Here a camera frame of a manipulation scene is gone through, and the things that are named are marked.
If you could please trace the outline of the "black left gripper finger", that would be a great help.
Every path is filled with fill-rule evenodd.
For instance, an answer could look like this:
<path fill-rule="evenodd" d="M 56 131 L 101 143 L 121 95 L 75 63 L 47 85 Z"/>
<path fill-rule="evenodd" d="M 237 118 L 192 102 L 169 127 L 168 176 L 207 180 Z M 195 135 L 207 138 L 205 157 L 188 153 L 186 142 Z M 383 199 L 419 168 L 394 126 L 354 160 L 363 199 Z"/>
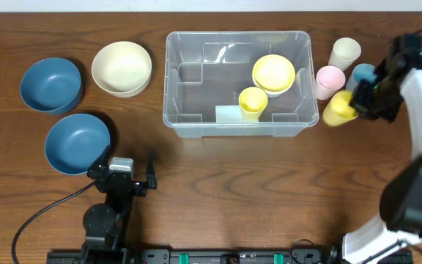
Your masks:
<path fill-rule="evenodd" d="M 107 168 L 110 156 L 111 156 L 111 146 L 107 145 L 104 151 L 92 164 L 92 170 L 101 172 L 103 169 Z"/>
<path fill-rule="evenodd" d="M 147 167 L 146 167 L 146 180 L 147 180 L 147 188 L 148 189 L 156 189 L 157 188 L 157 178 L 155 175 L 155 168 L 154 168 L 154 157 L 153 154 L 149 154 Z"/>

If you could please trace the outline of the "yellow cup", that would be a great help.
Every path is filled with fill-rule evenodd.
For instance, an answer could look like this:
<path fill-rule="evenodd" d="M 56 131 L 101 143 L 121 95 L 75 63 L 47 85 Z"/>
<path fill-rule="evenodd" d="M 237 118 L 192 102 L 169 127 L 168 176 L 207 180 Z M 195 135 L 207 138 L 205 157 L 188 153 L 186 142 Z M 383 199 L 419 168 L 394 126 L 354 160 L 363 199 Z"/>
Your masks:
<path fill-rule="evenodd" d="M 341 90 L 337 92 L 325 107 L 322 119 L 330 127 L 337 127 L 358 117 L 358 113 L 349 105 L 352 92 Z"/>
<path fill-rule="evenodd" d="M 268 104 L 268 97 L 263 89 L 248 87 L 244 89 L 238 98 L 240 111 L 245 121 L 257 121 Z"/>

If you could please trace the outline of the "yellow small bowl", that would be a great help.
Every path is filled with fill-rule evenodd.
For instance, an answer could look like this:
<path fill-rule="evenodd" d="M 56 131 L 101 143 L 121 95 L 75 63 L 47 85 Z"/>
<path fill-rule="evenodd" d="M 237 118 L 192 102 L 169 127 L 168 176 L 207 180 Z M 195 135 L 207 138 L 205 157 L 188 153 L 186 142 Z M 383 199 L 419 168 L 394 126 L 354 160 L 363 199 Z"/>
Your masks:
<path fill-rule="evenodd" d="M 259 58 L 252 69 L 255 85 L 267 92 L 283 92 L 295 81 L 295 67 L 284 56 L 269 54 Z"/>

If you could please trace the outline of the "white small bowl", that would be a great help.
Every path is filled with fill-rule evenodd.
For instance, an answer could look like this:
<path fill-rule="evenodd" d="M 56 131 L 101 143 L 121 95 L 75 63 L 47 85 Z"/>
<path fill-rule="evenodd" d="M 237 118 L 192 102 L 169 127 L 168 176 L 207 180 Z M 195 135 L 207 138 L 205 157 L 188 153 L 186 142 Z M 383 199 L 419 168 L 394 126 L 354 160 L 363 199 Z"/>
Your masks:
<path fill-rule="evenodd" d="M 290 87 L 287 87 L 286 89 L 283 89 L 283 90 L 281 90 L 281 91 L 276 91 L 276 92 L 274 92 L 274 91 L 270 91 L 270 90 L 267 90 L 267 89 L 265 89 L 263 86 L 261 86 L 258 82 L 255 82 L 254 83 L 258 88 L 260 88 L 260 89 L 262 89 L 266 94 L 267 94 L 267 96 L 269 97 L 269 98 L 276 98 L 276 97 L 278 97 L 278 96 L 280 96 L 280 95 L 282 95 L 282 94 L 284 94 L 285 92 L 287 92 L 289 89 L 290 89 Z"/>

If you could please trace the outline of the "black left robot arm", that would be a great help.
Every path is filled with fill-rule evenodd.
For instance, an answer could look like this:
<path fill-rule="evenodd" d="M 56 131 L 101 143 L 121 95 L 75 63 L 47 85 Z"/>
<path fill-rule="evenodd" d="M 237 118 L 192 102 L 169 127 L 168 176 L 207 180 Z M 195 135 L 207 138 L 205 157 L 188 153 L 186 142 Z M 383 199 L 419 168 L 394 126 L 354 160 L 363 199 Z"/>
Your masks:
<path fill-rule="evenodd" d="M 107 146 L 88 168 L 87 176 L 105 194 L 105 202 L 91 206 L 84 214 L 86 231 L 82 264 L 126 264 L 135 262 L 135 253 L 125 245 L 134 197 L 144 197 L 157 188 L 153 156 L 146 166 L 146 180 L 133 179 L 133 159 L 111 157 Z"/>

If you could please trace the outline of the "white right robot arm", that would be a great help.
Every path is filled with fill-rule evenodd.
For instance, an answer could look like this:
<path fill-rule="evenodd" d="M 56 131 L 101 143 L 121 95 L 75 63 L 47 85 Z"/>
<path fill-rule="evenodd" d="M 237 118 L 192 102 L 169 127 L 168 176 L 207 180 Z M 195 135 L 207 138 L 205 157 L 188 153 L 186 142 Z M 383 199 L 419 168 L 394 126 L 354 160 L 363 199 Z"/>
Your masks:
<path fill-rule="evenodd" d="M 399 263 L 407 255 L 404 247 L 422 243 L 422 49 L 391 52 L 375 73 L 374 83 L 361 81 L 355 88 L 347 109 L 392 122 L 405 104 L 412 163 L 385 187 L 379 214 L 322 253 L 322 263 Z"/>

